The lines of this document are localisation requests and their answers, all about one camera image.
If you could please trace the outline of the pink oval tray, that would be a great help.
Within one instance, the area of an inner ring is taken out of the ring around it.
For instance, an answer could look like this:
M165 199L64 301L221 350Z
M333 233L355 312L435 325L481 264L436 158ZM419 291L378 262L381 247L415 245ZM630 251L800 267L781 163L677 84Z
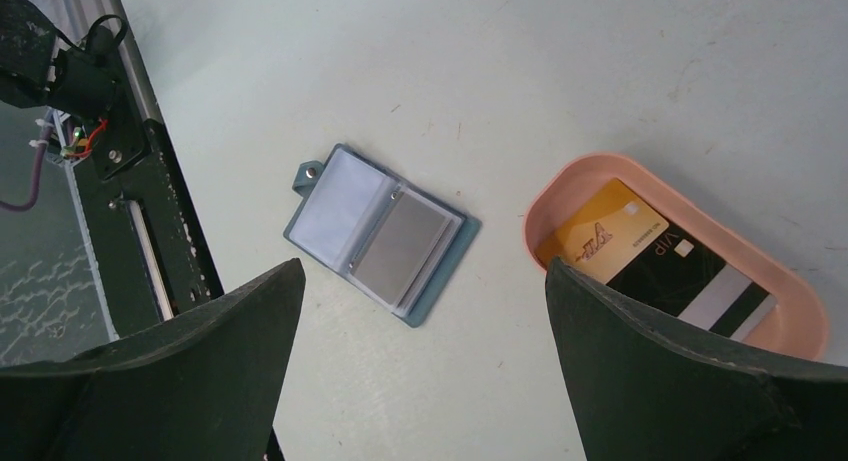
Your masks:
M797 274L751 243L714 221L687 198L636 161L619 154L580 157L563 170L534 200L524 218L524 239L534 251L608 181L618 179L669 223L690 233L716 254L777 298L777 305L743 340L761 349L816 360L825 350L829 322L815 291Z

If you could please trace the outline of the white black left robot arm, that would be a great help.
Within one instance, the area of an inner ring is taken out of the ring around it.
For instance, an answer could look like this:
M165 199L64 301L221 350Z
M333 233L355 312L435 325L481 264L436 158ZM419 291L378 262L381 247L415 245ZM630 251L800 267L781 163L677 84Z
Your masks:
M31 1L1 0L1 101L83 120L107 115L120 93L110 61L128 31L120 16L103 15L78 44Z

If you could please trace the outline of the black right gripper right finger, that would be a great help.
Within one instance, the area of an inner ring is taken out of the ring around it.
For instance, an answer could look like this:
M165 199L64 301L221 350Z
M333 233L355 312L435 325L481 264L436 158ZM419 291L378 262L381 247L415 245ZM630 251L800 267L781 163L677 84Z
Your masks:
M547 309L590 460L843 460L847 370L742 344L554 260Z

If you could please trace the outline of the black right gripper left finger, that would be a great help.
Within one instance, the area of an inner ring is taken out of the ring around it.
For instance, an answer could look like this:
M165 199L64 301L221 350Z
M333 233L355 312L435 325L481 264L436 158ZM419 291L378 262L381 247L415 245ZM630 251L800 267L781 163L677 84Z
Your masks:
M304 299L298 259L62 362L1 372L5 460L278 460Z

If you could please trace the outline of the blue card holder wallet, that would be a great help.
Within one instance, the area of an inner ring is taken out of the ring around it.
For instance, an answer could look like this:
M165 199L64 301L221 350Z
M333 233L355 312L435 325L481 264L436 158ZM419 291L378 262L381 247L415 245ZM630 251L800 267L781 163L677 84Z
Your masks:
M424 323L476 238L481 223L345 144L324 162L300 165L292 189L301 202L285 238L412 328ZM374 298L351 270L387 216L398 192L416 194L450 218L398 307Z

